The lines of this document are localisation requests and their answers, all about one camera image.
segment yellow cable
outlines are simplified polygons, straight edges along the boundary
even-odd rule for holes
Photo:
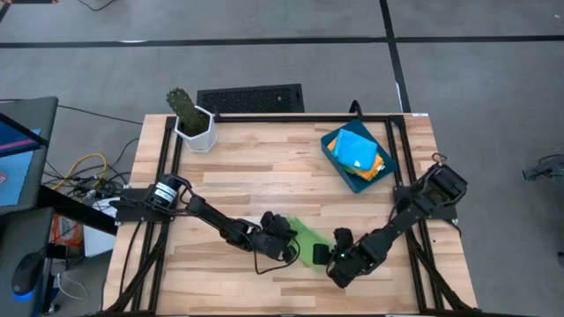
[[[92,153],[92,154],[88,154],[85,155],[84,157],[80,158],[78,161],[76,161],[72,167],[70,168],[69,172],[66,174],[66,176],[64,176],[64,179],[62,179],[61,181],[59,181],[58,184],[56,184],[55,186],[53,186],[51,189],[53,190],[58,190],[67,180],[68,178],[72,175],[72,172],[74,172],[75,168],[77,168],[78,164],[80,164],[82,161],[84,161],[85,159],[89,159],[89,158],[93,158],[93,157],[98,157],[100,159],[102,159],[102,162],[104,162],[104,169],[101,172],[100,175],[100,179],[102,177],[104,177],[104,173],[106,172],[106,170],[108,169],[108,163],[106,162],[106,157],[104,157],[103,154],[100,153]],[[98,179],[94,185],[93,188],[96,188],[96,186],[98,186],[98,184],[100,184],[100,179]]]

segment computer monitor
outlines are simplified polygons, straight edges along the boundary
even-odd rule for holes
[[[48,141],[0,114],[0,158],[48,147]]]

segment blue tray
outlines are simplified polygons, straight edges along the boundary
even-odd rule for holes
[[[343,167],[341,167],[341,165],[337,162],[337,160],[333,158],[331,151],[327,148],[327,145],[329,145],[329,143],[331,143],[331,141],[333,141],[333,139],[337,137],[338,131],[340,129],[349,130],[351,132],[356,133],[359,136],[365,137],[367,140],[376,142],[378,144],[377,152],[384,160],[385,167],[371,181],[365,181],[358,175],[347,173],[343,169]],[[349,188],[351,188],[351,190],[357,194],[362,190],[364,190],[365,188],[367,188],[368,186],[381,180],[389,173],[393,173],[397,170],[396,162],[394,162],[394,160],[391,159],[390,155],[386,153],[386,151],[380,146],[378,141],[374,139],[374,137],[370,134],[370,132],[367,130],[367,128],[364,126],[364,124],[362,124],[360,120],[353,120],[351,122],[348,122],[346,125],[342,126],[341,128],[336,129],[330,132],[329,134],[323,136],[321,138],[321,150],[323,151],[323,153],[325,153],[325,156],[327,156],[331,164],[335,166],[335,169],[337,169],[338,173],[341,175],[341,177],[343,177],[343,180],[345,180],[345,183],[349,186]]]

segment cactus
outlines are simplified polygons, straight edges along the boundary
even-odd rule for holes
[[[167,94],[168,105],[180,118],[182,132],[197,136],[207,130],[208,118],[194,108],[190,96],[182,88],[171,89]]]

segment monitor screen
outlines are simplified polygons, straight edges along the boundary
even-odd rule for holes
[[[38,137],[32,138],[27,135],[31,131],[28,130],[27,134],[23,133],[10,125],[8,121],[2,119],[0,118],[0,157],[24,151],[34,151],[41,147]]]

